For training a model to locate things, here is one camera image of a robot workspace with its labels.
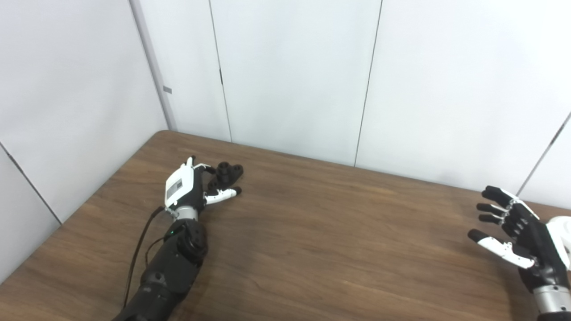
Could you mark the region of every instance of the panel seam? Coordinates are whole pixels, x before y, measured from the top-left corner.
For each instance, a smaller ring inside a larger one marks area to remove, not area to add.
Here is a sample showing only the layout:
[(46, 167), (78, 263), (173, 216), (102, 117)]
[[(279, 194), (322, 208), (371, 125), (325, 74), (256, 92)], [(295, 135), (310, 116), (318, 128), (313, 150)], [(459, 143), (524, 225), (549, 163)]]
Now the panel seam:
[(30, 179), (28, 178), (28, 176), (26, 175), (26, 173), (24, 173), (24, 170), (21, 168), (21, 166), (18, 164), (18, 162), (16, 162), (16, 160), (14, 159), (14, 157), (8, 153), (8, 150), (6, 149), (6, 147), (2, 144), (2, 142), (0, 142), (0, 148), (4, 151), (4, 153), (6, 153), (6, 155), (8, 156), (8, 158), (12, 161), (12, 163), (14, 164), (14, 166), (18, 169), (18, 171), (22, 174), (22, 176), (24, 176), (25, 180), (28, 182), (28, 184), (30, 185), (30, 187), (34, 190), (34, 192), (36, 193), (36, 195), (42, 200), (43, 204), (47, 207), (47, 209), (50, 211), (50, 213), (52, 214), (52, 216), (55, 218), (55, 220), (58, 221), (59, 225), (62, 225), (62, 221), (59, 219), (59, 217), (54, 213), (54, 210), (51, 209), (50, 205), (46, 202), (46, 200), (43, 198), (42, 194), (39, 193), (38, 189), (34, 186), (34, 184), (32, 184), (32, 182), (30, 181)]
[(357, 149), (355, 150), (355, 161), (353, 167), (357, 166), (357, 155), (359, 154), (359, 144), (361, 143), (361, 132), (363, 131), (363, 120), (365, 119), (365, 106), (369, 94), (369, 83), (371, 82), (371, 71), (373, 70), (373, 59), (375, 58), (375, 48), (377, 47), (377, 36), (379, 35), (379, 23), (381, 21), (381, 11), (383, 10), (383, 0), (379, 6), (379, 16), (377, 17), (377, 29), (375, 30), (375, 40), (373, 41), (373, 52), (371, 53), (371, 64), (369, 65), (369, 76), (367, 77), (367, 88), (365, 89), (365, 101), (363, 102), (363, 113), (361, 114), (361, 125), (359, 126), (359, 136), (357, 138)]
[(529, 175), (525, 178), (524, 182), (521, 184), (521, 187), (517, 191), (516, 196), (520, 196), (521, 192), (523, 192), (525, 186), (528, 184), (529, 180), (531, 179), (531, 177), (533, 176), (533, 174), (535, 173), (535, 171), (537, 170), (537, 168), (539, 167), (539, 165), (541, 164), (541, 162), (543, 161), (543, 159), (545, 158), (545, 156), (547, 155), (547, 153), (549, 152), (549, 150), (551, 149), (551, 147), (553, 146), (553, 144), (555, 143), (557, 138), (559, 138), (559, 135), (563, 131), (563, 128), (565, 128), (565, 125), (567, 125), (567, 123), (569, 122), (570, 118), (571, 118), (571, 112), (567, 115), (567, 118), (565, 118), (565, 120), (563, 121), (563, 124), (561, 124), (561, 126), (559, 127), (559, 129), (557, 130), (557, 132), (555, 133), (555, 135), (553, 136), (553, 138), (549, 142), (549, 145), (547, 145), (547, 148), (543, 151), (543, 154), (541, 154), (541, 156), (537, 160), (535, 166), (533, 166), (531, 172), (529, 172)]
[(210, 20), (212, 20), (212, 32), (214, 33), (214, 45), (216, 46), (216, 58), (218, 59), (218, 72), (220, 72), (220, 84), (222, 85), (222, 96), (224, 96), (224, 108), (226, 109), (226, 121), (228, 122), (228, 133), (230, 134), (230, 142), (232, 140), (232, 128), (230, 126), (230, 115), (228, 113), (228, 103), (226, 102), (226, 88), (224, 88), (224, 81), (222, 80), (222, 66), (220, 65), (220, 53), (218, 52), (218, 39), (216, 38), (216, 28), (214, 26), (214, 14), (212, 13), (212, 3), (208, 0), (208, 7), (210, 8)]

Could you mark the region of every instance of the white robotic finger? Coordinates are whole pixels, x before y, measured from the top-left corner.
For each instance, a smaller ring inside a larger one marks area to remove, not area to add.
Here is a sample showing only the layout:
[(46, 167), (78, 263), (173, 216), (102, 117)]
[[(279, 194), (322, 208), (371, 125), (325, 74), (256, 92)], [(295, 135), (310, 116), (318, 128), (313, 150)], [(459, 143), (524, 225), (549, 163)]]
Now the white robotic finger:
[(239, 195), (242, 192), (240, 187), (227, 188), (225, 190), (214, 190), (206, 192), (206, 205), (222, 202), (234, 196)]
[(498, 255), (511, 264), (515, 264), (521, 268), (530, 268), (535, 264), (535, 260), (529, 256), (522, 256), (513, 252), (513, 244), (511, 242), (500, 242), (498, 239), (488, 234), (473, 229), (468, 232), (468, 237), (481, 247)]

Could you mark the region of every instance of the fingertip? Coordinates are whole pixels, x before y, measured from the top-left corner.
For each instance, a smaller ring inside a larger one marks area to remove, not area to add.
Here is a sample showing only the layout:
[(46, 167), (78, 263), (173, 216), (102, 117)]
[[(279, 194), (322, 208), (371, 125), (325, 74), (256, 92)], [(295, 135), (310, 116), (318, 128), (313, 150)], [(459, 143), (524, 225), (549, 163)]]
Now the fingertip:
[(476, 204), (476, 209), (478, 209), (479, 211), (485, 211), (486, 209), (488, 209), (489, 204), (486, 203), (478, 203)]
[(468, 237), (469, 237), (472, 241), (478, 243), (479, 241), (481, 241), (481, 240), (483, 240), (483, 239), (485, 239), (485, 238), (488, 238), (488, 237), (490, 237), (490, 236), (489, 236), (488, 234), (486, 234), (486, 233), (480, 231), (480, 230), (477, 230), (477, 229), (473, 228), (473, 229), (471, 229), (471, 230), (468, 232)]

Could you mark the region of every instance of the black joint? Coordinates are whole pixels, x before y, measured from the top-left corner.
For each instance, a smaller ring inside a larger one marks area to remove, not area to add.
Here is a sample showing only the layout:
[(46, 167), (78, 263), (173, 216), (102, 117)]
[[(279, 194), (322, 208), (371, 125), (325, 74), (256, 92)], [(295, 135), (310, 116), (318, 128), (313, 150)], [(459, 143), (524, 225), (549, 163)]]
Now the black joint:
[(208, 183), (208, 189), (224, 190), (232, 186), (244, 174), (242, 165), (230, 165), (228, 162), (218, 164), (216, 168), (216, 177)]

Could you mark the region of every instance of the white wall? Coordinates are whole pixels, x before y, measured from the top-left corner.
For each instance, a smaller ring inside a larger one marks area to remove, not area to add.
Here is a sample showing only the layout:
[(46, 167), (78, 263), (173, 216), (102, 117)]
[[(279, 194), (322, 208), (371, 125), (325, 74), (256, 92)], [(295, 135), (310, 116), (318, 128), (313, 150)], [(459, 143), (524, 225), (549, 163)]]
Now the white wall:
[(232, 141), (353, 164), (380, 0), (212, 0)]
[(0, 147), (0, 283), (59, 227)]
[(2, 2), (0, 141), (60, 220), (166, 123), (127, 1)]
[(570, 15), (565, 2), (384, 0), (356, 165), (517, 191), (571, 110)]
[(384, 0), (364, 113), (380, 1), (207, 2), (141, 2), (180, 131), (515, 192), (571, 110), (567, 1)]
[(133, 5), (172, 129), (230, 141), (208, 0), (133, 0)]

